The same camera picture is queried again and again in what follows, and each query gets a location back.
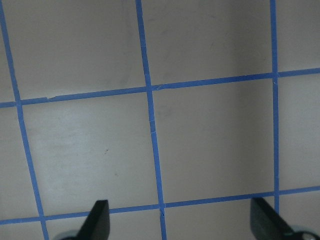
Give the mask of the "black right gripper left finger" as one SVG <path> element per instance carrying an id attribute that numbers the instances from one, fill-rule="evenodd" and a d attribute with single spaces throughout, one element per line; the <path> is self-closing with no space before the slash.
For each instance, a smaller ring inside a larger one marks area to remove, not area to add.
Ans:
<path id="1" fill-rule="evenodd" d="M 108 200 L 97 200 L 75 236 L 76 240 L 107 240 L 110 235 Z"/>

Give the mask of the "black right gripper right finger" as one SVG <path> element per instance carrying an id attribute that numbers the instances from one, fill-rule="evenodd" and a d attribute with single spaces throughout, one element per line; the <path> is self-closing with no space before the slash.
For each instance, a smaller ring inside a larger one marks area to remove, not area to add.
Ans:
<path id="1" fill-rule="evenodd" d="M 256 240 L 293 240 L 295 232 L 262 197 L 250 200 L 250 230 Z"/>

